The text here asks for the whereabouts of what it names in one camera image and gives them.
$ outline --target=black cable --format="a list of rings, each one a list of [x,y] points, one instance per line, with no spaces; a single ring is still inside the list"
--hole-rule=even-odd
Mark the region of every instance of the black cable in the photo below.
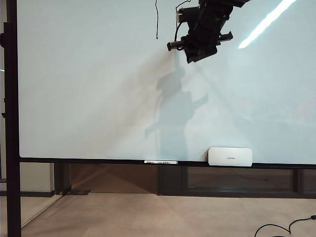
[[[176,34],[174,35],[174,41],[177,41],[177,36],[178,36],[178,30],[180,28],[180,26],[182,25],[183,22],[181,22],[178,27],[177,27],[177,30],[176,30]]]
[[[156,30],[156,39],[158,40],[158,26],[159,26],[159,13],[158,13],[158,7],[157,7],[157,0],[155,3],[156,12],[157,12],[157,30]]]
[[[298,221],[307,221],[307,220],[316,220],[316,215],[311,216],[310,218],[306,218],[306,219],[298,219],[298,220],[295,220],[295,221],[293,221],[293,222],[288,226],[288,229],[286,229],[286,228],[284,228],[284,227],[282,227],[282,226],[275,225],[275,224],[266,224],[266,225],[263,225],[263,226],[261,226],[261,227],[259,227],[259,228],[257,229],[257,231],[256,231],[256,233],[255,233],[255,235],[254,235],[254,237],[257,236],[259,230],[261,230],[262,228],[264,228],[264,227],[266,227],[266,226],[276,226],[276,227],[279,227],[279,228],[281,228],[281,229],[283,229],[283,230],[289,232],[290,234],[292,234],[292,232],[291,232],[291,226],[292,226],[295,222],[298,222]]]
[[[291,233],[291,226],[295,223],[295,222],[298,222],[298,221],[307,221],[307,220],[311,220],[312,218],[306,218],[306,219],[298,219],[298,220],[295,220],[293,221],[289,226],[288,226],[288,230],[290,231]]]
[[[191,0],[186,0],[186,1],[182,2],[182,3],[180,3],[179,5],[177,5],[176,6],[176,12],[178,11],[178,7],[181,6],[182,4],[185,4],[186,2],[191,2]]]
[[[178,10],[178,7],[181,6],[182,4],[185,4],[186,2],[191,2],[191,0],[186,0],[183,3],[180,3],[179,5],[176,6],[176,11]]]
[[[255,233],[255,236],[254,236],[254,237],[256,237],[256,236],[257,236],[257,234],[258,234],[259,230],[261,230],[262,228],[264,228],[264,227],[266,227],[266,226],[276,226],[276,227],[279,227],[279,228],[284,229],[285,231],[287,231],[287,232],[291,233],[289,230],[287,230],[286,228],[284,228],[284,227],[282,227],[282,226],[278,226],[278,225],[275,225],[275,224],[266,224],[266,225],[263,225],[263,226],[259,227],[259,229],[257,229],[257,231],[256,231],[256,233]]]

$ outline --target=black metal frame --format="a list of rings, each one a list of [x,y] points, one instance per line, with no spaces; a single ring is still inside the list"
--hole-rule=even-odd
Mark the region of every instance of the black metal frame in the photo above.
[[[20,162],[142,164],[143,160],[21,158],[19,155],[17,0],[6,0],[7,22],[1,36],[5,63],[5,139],[8,237],[21,236]],[[209,167],[207,162],[180,161],[177,166]],[[316,169],[316,165],[263,164],[251,168]]]

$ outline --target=baseboard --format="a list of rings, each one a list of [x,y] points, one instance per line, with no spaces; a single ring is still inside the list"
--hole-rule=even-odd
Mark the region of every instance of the baseboard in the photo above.
[[[51,198],[55,195],[55,191],[50,193],[46,192],[21,192],[21,197],[30,197],[30,198]],[[0,196],[5,197],[6,191],[0,191]]]

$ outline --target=whiteboard frame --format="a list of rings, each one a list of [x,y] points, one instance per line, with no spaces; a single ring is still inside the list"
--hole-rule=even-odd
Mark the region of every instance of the whiteboard frame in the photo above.
[[[14,38],[11,39],[12,52],[10,53],[13,63],[5,65],[5,77],[11,82],[11,90],[8,90],[6,96],[7,100],[11,100],[10,105],[6,104],[6,114],[9,111],[14,111],[10,119],[14,122],[6,126],[7,132],[13,134],[14,139],[8,141],[12,142],[14,153],[18,155],[19,162],[36,162],[36,163],[101,163],[101,164],[134,164],[134,165],[153,165],[144,164],[144,160],[129,160],[129,159],[80,159],[80,158],[22,158],[19,155],[19,104],[18,104],[18,44],[17,44],[17,0],[7,0],[7,21],[12,26]],[[207,161],[178,161],[178,164],[154,164],[154,165],[168,165],[168,166],[193,166],[193,167],[224,167],[224,166],[210,166]],[[316,164],[281,164],[281,163],[253,163],[251,167],[233,167],[229,168],[263,168],[263,169],[316,169]]]

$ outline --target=tile floor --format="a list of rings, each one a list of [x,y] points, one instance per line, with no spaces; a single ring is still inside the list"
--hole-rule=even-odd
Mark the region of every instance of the tile floor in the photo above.
[[[316,214],[314,199],[162,197],[154,194],[65,196],[22,229],[23,237],[252,237],[266,223],[287,227]],[[316,221],[292,237],[313,237]],[[289,236],[274,227],[258,237]]]

